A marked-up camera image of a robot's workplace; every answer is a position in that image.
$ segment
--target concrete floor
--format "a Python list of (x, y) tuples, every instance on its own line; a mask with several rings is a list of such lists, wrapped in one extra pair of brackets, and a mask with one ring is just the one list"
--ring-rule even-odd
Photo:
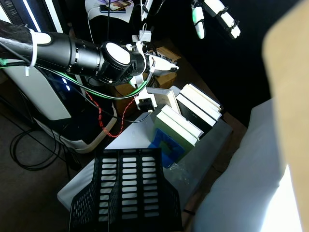
[[(168, 47), (177, 52), (177, 49), (171, 44)], [(191, 82), (210, 96), (215, 97), (185, 58), (181, 58), (178, 65), (181, 69), (174, 83), (176, 86), (182, 88), (185, 84)], [(0, 112), (23, 129), (29, 129), (2, 104), (0, 104)], [(233, 153), (237, 150), (246, 131), (246, 128), (229, 113), (225, 113), (223, 119), (233, 128), (233, 133), (216, 159), (213, 168), (210, 169), (204, 178), (200, 189), (188, 203), (187, 209), (193, 212), (209, 192), (213, 182), (227, 168)], [(59, 190), (68, 182), (65, 163), (58, 159), (48, 168), (38, 172), (30, 172), (20, 168), (10, 157), (9, 145), (11, 140), (21, 130), (1, 115), (0, 125), (0, 231), (67, 231), (70, 214), (56, 197)], [(119, 125), (116, 125), (112, 129), (112, 133), (116, 134), (118, 130)], [(53, 139), (43, 132), (34, 132), (33, 136), (48, 147), (53, 148)], [(111, 141), (111, 138), (106, 138), (101, 146), (104, 147)], [(28, 163), (43, 160), (50, 154), (49, 151), (27, 136), (20, 142), (17, 151), (22, 160)], [(89, 163), (93, 157), (93, 154), (78, 156), (83, 166)], [(72, 176), (76, 174), (77, 172), (71, 171)], [(183, 224), (187, 228), (189, 228), (188, 225), (190, 225), (191, 219), (192, 216), (183, 213)]]

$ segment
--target stack of books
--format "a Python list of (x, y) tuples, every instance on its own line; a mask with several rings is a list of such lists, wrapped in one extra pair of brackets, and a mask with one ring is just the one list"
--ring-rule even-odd
[(176, 100), (179, 111), (165, 105), (156, 116), (154, 127), (184, 149), (182, 158), (212, 129), (222, 115), (220, 104), (192, 84), (186, 85)]

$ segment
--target book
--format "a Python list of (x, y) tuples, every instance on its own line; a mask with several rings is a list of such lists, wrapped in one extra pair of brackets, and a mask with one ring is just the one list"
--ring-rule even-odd
[(173, 90), (164, 88), (151, 88), (147, 87), (147, 92), (149, 94), (154, 94), (157, 105), (168, 105), (175, 112), (180, 114), (180, 110), (174, 95)]
[(222, 115), (218, 112), (218, 108), (194, 91), (189, 85), (186, 85), (180, 94), (184, 95), (189, 101), (194, 103), (198, 108), (203, 110), (213, 119), (218, 120)]
[(211, 97), (209, 97), (207, 94), (203, 93), (201, 90), (199, 90), (197, 87), (195, 87), (192, 84), (189, 84), (189, 87), (191, 89), (193, 89), (195, 92), (197, 92), (198, 94), (200, 94), (203, 98), (205, 98), (206, 100), (208, 100), (211, 104), (213, 104), (218, 111), (221, 111), (221, 105), (219, 103), (217, 103), (214, 99), (212, 99)]
[(185, 117), (175, 112), (168, 105), (164, 106), (161, 111), (164, 112), (171, 119), (173, 119), (175, 122), (177, 122), (184, 129), (186, 129), (194, 137), (199, 138), (203, 134), (202, 130), (200, 130), (197, 126), (192, 124), (190, 121), (187, 121)]
[(183, 95), (179, 94), (176, 97), (176, 100), (178, 101), (178, 106), (182, 116), (201, 129), (204, 132), (203, 135), (212, 129), (216, 120), (194, 105)]
[(160, 112), (156, 116), (154, 128), (159, 128), (165, 134), (170, 136), (185, 150), (185, 154), (195, 147), (195, 144), (199, 141), (198, 138), (190, 134), (186, 129), (167, 116), (164, 112)]

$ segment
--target gray table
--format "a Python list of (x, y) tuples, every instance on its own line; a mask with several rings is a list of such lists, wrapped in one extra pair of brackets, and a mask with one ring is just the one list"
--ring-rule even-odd
[[(137, 120), (146, 116), (142, 114)], [(153, 137), (153, 121), (148, 117), (141, 123), (132, 123), (106, 149), (146, 148)], [(224, 121), (218, 120), (209, 131), (178, 164), (164, 169), (165, 178), (178, 190), (181, 209), (184, 209), (190, 196), (194, 193), (199, 182), (211, 167), (219, 154), (232, 129)], [(73, 197), (91, 182), (94, 160), (85, 166), (58, 193), (59, 201), (70, 210)]]

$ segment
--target red cable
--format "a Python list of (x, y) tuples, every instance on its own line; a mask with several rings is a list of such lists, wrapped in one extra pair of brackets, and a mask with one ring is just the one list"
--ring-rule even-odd
[(99, 104), (98, 104), (95, 100), (93, 100), (92, 96), (91, 96), (87, 91), (86, 91), (86, 94), (88, 95), (88, 97), (90, 98), (90, 100), (91, 100), (91, 101), (97, 106), (97, 108), (98, 108), (98, 123), (99, 123), (100, 127), (102, 128), (102, 130), (103, 130), (108, 136), (110, 136), (110, 137), (112, 137), (112, 138), (117, 138), (117, 137), (122, 133), (122, 130), (123, 130), (123, 128), (124, 128), (124, 118), (125, 118), (126, 110), (127, 110), (127, 108), (133, 103), (133, 101), (134, 101), (135, 98), (133, 98), (132, 101), (126, 106), (126, 108), (125, 108), (125, 110), (124, 110), (124, 113), (122, 114), (121, 128), (120, 128), (119, 133), (118, 133), (117, 135), (112, 135), (112, 134), (110, 134), (110, 133), (106, 130), (106, 128), (103, 126), (103, 122), (102, 122), (102, 109), (101, 109), (101, 107), (99, 106)]

